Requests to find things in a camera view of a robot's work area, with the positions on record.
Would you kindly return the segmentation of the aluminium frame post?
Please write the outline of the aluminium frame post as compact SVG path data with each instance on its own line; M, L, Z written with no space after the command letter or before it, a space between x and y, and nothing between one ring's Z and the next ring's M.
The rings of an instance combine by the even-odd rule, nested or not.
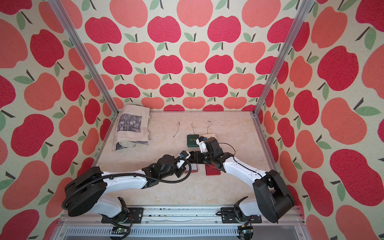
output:
M277 57L277 60L275 61L275 64L272 68L271 73L269 74L267 78L267 82L265 84L265 87L262 91L261 96L258 99L258 102L256 104L255 110L253 112L253 116L256 117L261 110L263 104L265 103L265 100L268 96L268 93L273 85L273 82L277 79L277 74L280 72L282 65L284 61L286 60L286 56L289 54L290 50L293 50L293 42L296 39L301 26L303 25L304 21L306 20L306 17L310 11L310 8L315 3L314 0L304 0L301 1L301 5L298 9L298 12L296 14L296 17L294 18L294 21L292 23L292 26L288 32L288 35L286 37L286 40L284 41L282 45L282 49L279 51L279 55Z
M53 1L49 0L48 2L50 4L50 6L52 7L58 20L62 24L64 30L67 32L69 39L74 44L74 47L76 48L80 58L82 59L83 63L85 64L87 71L93 77L95 84L97 85L98 89L100 90L100 92L101 92L102 96L104 97L107 105L111 109L112 115L117 116L119 113L117 105L114 102L112 96L110 95L109 90L108 90L105 82L103 81L103 78L99 74L87 48L85 47L81 38L79 37L79 35L76 31L76 28L73 25L69 15L66 13L63 4L61 3L61 1L57 1L57 0L53 0Z

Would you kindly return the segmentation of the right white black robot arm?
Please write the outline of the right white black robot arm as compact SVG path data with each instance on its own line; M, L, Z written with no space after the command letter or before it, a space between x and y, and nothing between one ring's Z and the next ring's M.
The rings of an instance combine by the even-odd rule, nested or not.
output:
M199 137L196 144L200 152L192 156L194 163L214 165L217 170L237 177L254 190L254 199L243 197L234 204L238 222L246 223L252 216L263 216L269 222L277 223L295 206L292 193L277 171L265 172L241 162L234 154L224 152L214 137Z

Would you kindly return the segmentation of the red jewelry box base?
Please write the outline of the red jewelry box base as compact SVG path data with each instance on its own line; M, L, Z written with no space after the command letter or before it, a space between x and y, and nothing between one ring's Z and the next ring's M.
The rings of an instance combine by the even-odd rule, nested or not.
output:
M189 171L191 171L191 173L197 173L198 172L198 165L197 164L191 164L191 167L189 165L186 165L185 173L187 174Z

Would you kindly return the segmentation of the red jewelry box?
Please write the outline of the red jewelry box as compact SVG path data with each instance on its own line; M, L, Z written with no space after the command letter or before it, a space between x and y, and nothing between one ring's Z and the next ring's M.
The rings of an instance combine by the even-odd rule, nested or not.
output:
M215 168L213 164L206 165L206 175L207 176L218 176L221 174L221 171Z

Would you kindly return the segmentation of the left aluminium frame post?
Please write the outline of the left aluminium frame post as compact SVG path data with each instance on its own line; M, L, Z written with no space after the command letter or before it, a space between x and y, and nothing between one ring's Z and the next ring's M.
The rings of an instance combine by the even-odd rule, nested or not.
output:
M52 7L58 20L62 24L64 30L67 32L69 39L74 44L74 47L76 48L80 58L82 59L83 63L85 64L87 71L93 77L95 84L97 85L98 89L100 90L100 92L101 92L102 96L104 97L107 105L111 109L112 115L117 116L119 113L117 105L114 102L112 96L110 95L109 90L108 90L105 82L103 81L103 78L99 74L87 48L85 47L81 38L79 37L79 35L76 31L76 28L73 25L69 15L66 13L63 4L61 3L61 1L57 1L57 0L53 0L53 1L49 0L48 2L50 4L50 6Z

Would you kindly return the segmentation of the green jewelry box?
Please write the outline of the green jewelry box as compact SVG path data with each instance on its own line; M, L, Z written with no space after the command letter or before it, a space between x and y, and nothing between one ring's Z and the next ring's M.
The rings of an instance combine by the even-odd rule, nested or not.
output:
M198 140L199 137L200 136L198 134L187 135L187 147L188 148L198 148L199 145L197 144L196 140Z

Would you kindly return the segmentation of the right aluminium frame post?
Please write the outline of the right aluminium frame post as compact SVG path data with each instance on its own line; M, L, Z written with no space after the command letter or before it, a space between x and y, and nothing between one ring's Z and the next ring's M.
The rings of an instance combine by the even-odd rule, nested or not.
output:
M262 91L261 96L258 99L258 102L256 104L255 110L253 112L253 116L256 117L261 110L263 104L265 103L265 100L268 96L268 93L273 85L273 82L277 79L277 74L280 72L282 65L284 61L286 60L286 56L289 54L290 50L293 50L293 42L296 39L301 26L303 25L304 21L306 20L306 17L310 11L310 8L315 3L314 0L304 0L301 1L301 5L298 9L298 12L296 14L296 17L294 18L294 21L292 23L292 26L288 32L288 35L286 37L286 40L284 41L282 45L282 49L279 51L279 55L277 57L277 60L275 61L275 64L272 68L271 73L269 74L267 78L267 82L265 84L265 87Z

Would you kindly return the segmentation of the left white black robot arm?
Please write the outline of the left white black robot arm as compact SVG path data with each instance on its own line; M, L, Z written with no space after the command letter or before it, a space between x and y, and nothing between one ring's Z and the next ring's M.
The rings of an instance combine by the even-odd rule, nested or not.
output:
M177 184L187 179L185 170L191 171L194 153L183 151L177 157L164 155L156 163L130 173L107 173L92 167L65 186L62 208L71 217L87 212L102 215L104 221L122 223L131 212L122 197L109 200L106 194L126 189L148 189L159 183Z

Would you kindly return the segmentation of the cream lift-off box lid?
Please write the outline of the cream lift-off box lid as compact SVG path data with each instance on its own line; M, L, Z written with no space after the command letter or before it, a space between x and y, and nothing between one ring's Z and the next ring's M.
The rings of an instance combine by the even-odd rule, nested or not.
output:
M205 134L204 138L209 139L209 138L216 138L215 134Z

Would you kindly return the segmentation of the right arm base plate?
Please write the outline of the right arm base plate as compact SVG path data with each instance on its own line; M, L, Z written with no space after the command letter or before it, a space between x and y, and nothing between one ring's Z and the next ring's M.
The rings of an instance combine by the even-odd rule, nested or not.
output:
M216 212L223 224L261 224L262 218L258 215L245 216L238 208L221 208Z

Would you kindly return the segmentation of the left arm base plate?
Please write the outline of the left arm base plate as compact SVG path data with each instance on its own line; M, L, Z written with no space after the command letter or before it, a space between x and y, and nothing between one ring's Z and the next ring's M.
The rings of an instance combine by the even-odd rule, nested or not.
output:
M111 220L118 224L140 224L143 217L144 208L118 208L118 212Z

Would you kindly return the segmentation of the folded beige patterned cloth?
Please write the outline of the folded beige patterned cloth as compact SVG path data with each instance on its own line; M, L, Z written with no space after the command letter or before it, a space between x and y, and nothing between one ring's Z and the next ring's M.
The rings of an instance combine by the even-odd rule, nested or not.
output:
M150 108L125 105L118 115L112 151L149 143Z

